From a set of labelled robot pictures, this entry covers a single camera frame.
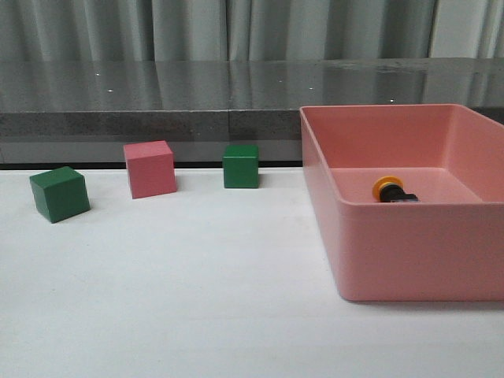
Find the pink cube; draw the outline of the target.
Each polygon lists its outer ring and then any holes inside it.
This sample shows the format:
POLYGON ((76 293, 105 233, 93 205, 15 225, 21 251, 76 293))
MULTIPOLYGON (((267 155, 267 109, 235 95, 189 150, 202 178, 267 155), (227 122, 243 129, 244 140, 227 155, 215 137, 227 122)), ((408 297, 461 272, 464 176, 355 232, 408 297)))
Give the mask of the pink cube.
POLYGON ((123 146, 133 199, 177 191, 174 155, 165 140, 123 146))

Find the yellow push button switch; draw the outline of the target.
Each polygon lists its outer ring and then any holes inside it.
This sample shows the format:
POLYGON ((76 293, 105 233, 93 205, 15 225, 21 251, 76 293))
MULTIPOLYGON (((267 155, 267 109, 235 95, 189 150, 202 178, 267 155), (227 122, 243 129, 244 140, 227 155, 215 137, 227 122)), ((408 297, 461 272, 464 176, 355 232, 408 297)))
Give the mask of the yellow push button switch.
POLYGON ((406 193, 403 182, 396 176, 380 177, 372 187, 372 195, 378 202, 418 202, 415 194, 406 193))

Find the right green cube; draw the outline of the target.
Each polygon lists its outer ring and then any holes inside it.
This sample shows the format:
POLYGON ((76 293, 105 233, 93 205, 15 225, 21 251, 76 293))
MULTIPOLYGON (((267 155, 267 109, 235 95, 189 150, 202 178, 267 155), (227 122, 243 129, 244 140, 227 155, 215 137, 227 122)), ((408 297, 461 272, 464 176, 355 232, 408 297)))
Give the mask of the right green cube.
POLYGON ((256 145, 227 146, 222 158, 225 188, 259 188, 256 145))

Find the left green cube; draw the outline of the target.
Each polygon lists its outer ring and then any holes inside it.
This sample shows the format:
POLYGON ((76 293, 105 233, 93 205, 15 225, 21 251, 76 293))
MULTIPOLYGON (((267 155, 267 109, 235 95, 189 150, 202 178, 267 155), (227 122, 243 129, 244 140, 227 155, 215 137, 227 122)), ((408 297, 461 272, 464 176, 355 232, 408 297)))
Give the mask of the left green cube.
POLYGON ((64 166, 29 177, 36 209, 57 223, 91 209, 84 176, 64 166))

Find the green cube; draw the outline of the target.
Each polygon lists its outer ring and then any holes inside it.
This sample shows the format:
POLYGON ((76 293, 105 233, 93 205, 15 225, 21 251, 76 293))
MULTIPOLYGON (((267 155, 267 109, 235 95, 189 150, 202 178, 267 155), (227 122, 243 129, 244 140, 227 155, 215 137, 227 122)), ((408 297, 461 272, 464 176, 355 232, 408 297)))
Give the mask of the green cube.
POLYGON ((227 146, 222 158, 225 188, 259 188, 256 145, 227 146))
POLYGON ((29 177, 36 209, 57 223, 91 209, 84 176, 64 166, 29 177))

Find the grey curtain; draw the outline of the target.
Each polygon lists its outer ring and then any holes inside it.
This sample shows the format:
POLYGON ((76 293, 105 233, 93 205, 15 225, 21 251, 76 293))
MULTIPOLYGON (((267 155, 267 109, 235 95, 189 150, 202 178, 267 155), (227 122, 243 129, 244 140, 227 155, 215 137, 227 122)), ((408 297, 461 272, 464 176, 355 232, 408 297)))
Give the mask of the grey curtain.
POLYGON ((3 61, 495 58, 500 1, 4 1, 3 61))

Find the grey stone counter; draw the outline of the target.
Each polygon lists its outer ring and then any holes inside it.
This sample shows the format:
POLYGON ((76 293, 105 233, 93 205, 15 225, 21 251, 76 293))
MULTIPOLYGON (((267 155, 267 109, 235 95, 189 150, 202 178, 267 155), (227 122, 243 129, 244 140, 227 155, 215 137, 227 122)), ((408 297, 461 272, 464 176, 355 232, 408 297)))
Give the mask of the grey stone counter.
POLYGON ((1 165, 115 168, 125 144, 159 139, 182 167, 230 143, 297 165, 303 106, 422 103, 502 120, 502 59, 4 62, 1 165))

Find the pink plastic bin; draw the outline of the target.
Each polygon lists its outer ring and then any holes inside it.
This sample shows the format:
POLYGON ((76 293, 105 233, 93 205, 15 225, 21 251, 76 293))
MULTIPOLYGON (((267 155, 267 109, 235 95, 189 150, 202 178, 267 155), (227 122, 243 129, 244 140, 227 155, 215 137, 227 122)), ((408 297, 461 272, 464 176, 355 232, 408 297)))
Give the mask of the pink plastic bin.
POLYGON ((340 295, 503 298, 503 126, 455 104, 304 106, 307 187, 340 295), (396 176, 418 202, 378 202, 396 176))

